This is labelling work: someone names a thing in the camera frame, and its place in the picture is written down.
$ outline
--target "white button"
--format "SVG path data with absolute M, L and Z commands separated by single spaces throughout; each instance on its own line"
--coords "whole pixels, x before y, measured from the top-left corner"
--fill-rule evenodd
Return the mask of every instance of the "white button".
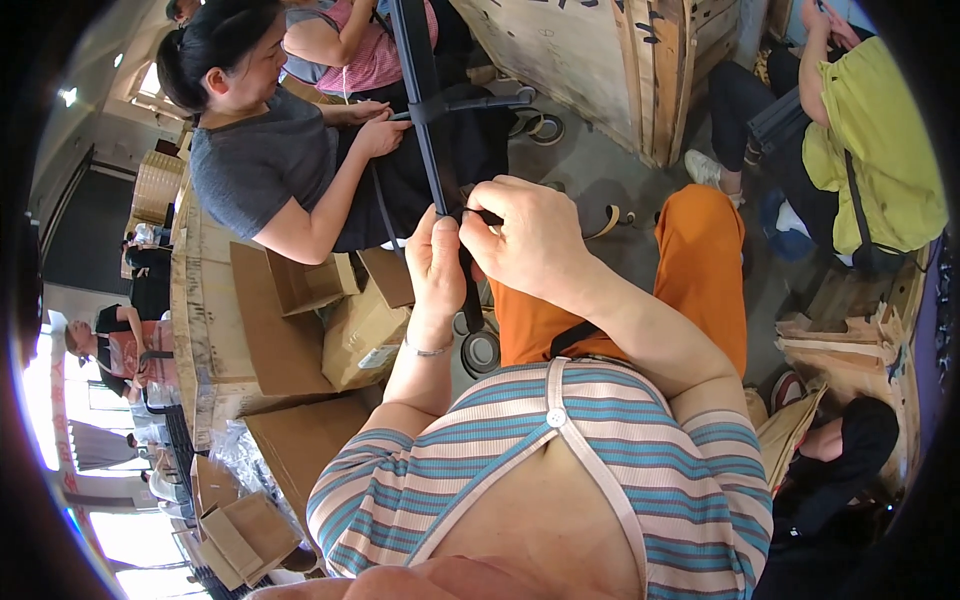
M 562 408 L 551 408 L 546 412 L 546 424 L 551 427 L 560 427 L 566 423 L 566 411 Z

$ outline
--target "red sneaker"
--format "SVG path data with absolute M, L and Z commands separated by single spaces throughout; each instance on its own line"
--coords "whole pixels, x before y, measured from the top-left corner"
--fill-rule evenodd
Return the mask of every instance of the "red sneaker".
M 806 396 L 806 388 L 796 371 L 788 371 L 780 376 L 770 393 L 767 409 L 772 417 L 779 409 Z

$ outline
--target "yellow shirt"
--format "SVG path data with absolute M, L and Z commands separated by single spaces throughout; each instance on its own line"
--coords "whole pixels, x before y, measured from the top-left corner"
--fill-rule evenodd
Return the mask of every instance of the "yellow shirt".
M 904 252 L 920 248 L 947 224 L 947 205 L 924 123 L 893 57 L 871 37 L 819 67 L 830 127 L 806 128 L 804 166 L 814 185 L 840 193 L 834 248 L 851 254 L 860 246 L 844 148 L 853 156 L 873 241 Z

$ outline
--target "sticker label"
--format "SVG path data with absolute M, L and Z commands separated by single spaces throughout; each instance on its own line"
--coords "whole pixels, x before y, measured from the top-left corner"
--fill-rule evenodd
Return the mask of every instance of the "sticker label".
M 398 348 L 400 348 L 400 344 L 385 344 L 380 348 L 374 348 L 369 354 L 360 359 L 357 367 L 360 369 L 376 369 L 377 367 L 382 367 Z

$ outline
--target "concrete floor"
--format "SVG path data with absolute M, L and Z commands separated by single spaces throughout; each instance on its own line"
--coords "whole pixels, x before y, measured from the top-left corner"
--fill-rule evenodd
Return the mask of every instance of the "concrete floor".
M 510 85 L 494 83 L 492 89 L 497 94 L 508 94 Z M 607 223 L 607 204 L 618 204 L 623 212 L 632 210 L 636 221 L 631 228 L 615 228 L 600 239 L 588 241 L 587 246 L 618 274 L 651 292 L 660 259 L 652 229 L 653 215 L 671 193 L 690 183 L 683 159 L 668 169 L 651 169 L 549 98 L 539 97 L 535 106 L 561 117 L 566 127 L 564 139 L 550 147 L 538 146 L 526 136 L 512 140 L 511 174 L 530 181 L 563 182 L 567 195 L 577 203 L 586 233 L 598 231 Z M 712 156 L 705 107 L 691 111 L 686 131 L 685 150 L 695 148 Z M 786 263 L 773 256 L 757 219 L 758 199 L 772 184 L 760 174 L 748 171 L 744 187 L 747 202 L 740 214 L 747 227 L 744 253 L 749 269 L 744 281 L 748 329 L 744 383 L 758 386 L 760 394 L 767 397 L 786 368 L 782 354 L 774 346 L 774 321 L 782 312 L 795 310 L 801 298 L 808 296 L 811 283 L 819 280 L 817 276 L 826 268 L 828 257 L 812 253 L 796 263 Z M 457 397 L 474 382 L 460 367 L 459 354 L 454 357 Z

